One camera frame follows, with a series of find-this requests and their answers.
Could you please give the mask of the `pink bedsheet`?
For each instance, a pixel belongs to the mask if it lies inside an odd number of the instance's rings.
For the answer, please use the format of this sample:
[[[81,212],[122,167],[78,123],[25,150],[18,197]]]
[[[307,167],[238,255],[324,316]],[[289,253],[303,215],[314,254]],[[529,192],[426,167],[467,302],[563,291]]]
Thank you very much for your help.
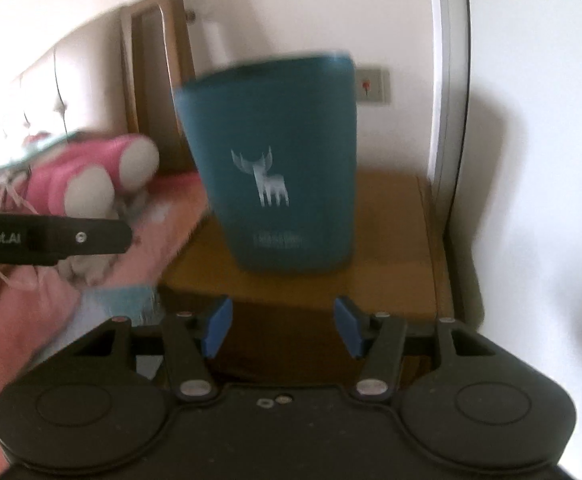
[[[207,211],[197,174],[155,179],[134,219],[134,244],[96,287],[62,278],[53,268],[17,266],[0,278],[0,391],[112,316],[157,324],[164,310],[157,282]],[[6,468],[0,451],[0,474]]]

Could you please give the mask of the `white door frame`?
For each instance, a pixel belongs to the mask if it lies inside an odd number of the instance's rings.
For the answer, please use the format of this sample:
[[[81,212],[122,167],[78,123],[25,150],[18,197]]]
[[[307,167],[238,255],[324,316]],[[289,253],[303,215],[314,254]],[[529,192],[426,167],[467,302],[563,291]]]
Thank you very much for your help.
[[[467,120],[470,82],[469,0],[431,0],[433,116],[428,177],[436,217],[450,214]]]

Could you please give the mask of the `wooden nightstand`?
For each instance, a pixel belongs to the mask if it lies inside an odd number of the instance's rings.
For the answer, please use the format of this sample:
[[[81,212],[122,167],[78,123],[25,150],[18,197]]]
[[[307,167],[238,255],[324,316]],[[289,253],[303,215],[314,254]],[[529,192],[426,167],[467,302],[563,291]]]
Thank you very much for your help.
[[[243,269],[210,218],[163,274],[159,295],[171,312],[233,298],[233,326],[210,369],[218,382],[238,384],[352,382],[361,365],[335,329],[335,297],[415,321],[453,310],[427,183],[379,169],[358,171],[354,252],[343,266],[317,273]]]

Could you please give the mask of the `teal trash bin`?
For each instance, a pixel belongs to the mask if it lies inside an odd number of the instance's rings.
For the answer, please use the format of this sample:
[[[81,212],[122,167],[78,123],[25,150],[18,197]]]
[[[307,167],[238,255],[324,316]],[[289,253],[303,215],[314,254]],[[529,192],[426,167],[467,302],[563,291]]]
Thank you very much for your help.
[[[272,58],[174,93],[230,252],[250,269],[331,269],[353,252],[355,66],[343,52]]]

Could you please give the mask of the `padded beige headboard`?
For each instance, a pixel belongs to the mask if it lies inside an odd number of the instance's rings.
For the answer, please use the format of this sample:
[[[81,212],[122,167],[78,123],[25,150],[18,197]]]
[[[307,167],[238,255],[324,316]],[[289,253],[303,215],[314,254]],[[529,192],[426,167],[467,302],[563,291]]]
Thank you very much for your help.
[[[126,130],[117,39],[63,38],[21,73],[18,91],[29,136],[115,136]]]

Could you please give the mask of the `beige wall switch plate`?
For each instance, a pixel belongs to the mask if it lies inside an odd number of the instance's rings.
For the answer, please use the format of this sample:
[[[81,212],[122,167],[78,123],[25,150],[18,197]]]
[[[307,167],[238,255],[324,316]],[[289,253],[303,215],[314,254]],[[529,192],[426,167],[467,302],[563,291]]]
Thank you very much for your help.
[[[389,105],[391,102],[389,71],[379,65],[357,65],[355,93],[358,104]]]

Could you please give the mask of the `pink plush toy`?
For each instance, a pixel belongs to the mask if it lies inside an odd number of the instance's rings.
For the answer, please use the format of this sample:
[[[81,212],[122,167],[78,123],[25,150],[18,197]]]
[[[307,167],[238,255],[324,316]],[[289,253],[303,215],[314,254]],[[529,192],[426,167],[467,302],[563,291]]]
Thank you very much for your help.
[[[0,214],[124,221],[120,205],[141,193],[159,166],[159,150],[143,134],[70,141],[29,165],[0,172]],[[73,256],[54,266],[67,278],[94,285],[118,256]]]

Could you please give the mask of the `wooden headboard frame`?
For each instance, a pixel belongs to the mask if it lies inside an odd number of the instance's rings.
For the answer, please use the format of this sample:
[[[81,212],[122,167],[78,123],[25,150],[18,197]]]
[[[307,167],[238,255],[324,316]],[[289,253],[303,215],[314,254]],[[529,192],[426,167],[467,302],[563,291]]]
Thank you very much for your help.
[[[184,0],[136,0],[120,11],[127,128],[149,136],[160,171],[195,170],[175,91],[195,76]]]

